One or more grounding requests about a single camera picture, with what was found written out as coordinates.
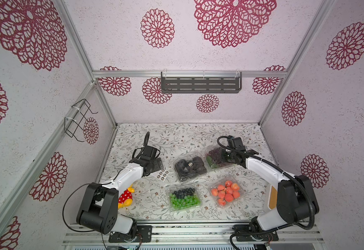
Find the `white sticker label sheet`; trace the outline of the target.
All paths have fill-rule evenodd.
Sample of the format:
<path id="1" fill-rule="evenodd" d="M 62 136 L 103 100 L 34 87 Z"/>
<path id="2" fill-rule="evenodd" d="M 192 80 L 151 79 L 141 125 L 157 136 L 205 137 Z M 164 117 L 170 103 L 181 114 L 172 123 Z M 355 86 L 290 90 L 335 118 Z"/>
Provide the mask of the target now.
<path id="1" fill-rule="evenodd" d="M 169 171 L 163 171 L 163 170 L 160 170 L 158 171 L 155 176 L 157 179 L 161 180 L 161 181 L 165 181 L 166 177 L 168 176 L 169 174 Z"/>

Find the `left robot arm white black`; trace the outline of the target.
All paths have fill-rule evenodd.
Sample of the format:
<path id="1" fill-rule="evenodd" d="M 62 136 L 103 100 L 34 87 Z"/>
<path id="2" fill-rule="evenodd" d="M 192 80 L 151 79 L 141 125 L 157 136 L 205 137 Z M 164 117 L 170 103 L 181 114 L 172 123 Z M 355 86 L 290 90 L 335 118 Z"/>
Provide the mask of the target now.
<path id="1" fill-rule="evenodd" d="M 76 222 L 91 231 L 102 234 L 118 233 L 126 240 L 138 235 L 135 219 L 118 213 L 118 199 L 134 182 L 162 170 L 160 150 L 149 146 L 147 132 L 140 152 L 133 153 L 128 162 L 115 177 L 104 183 L 88 183 Z"/>

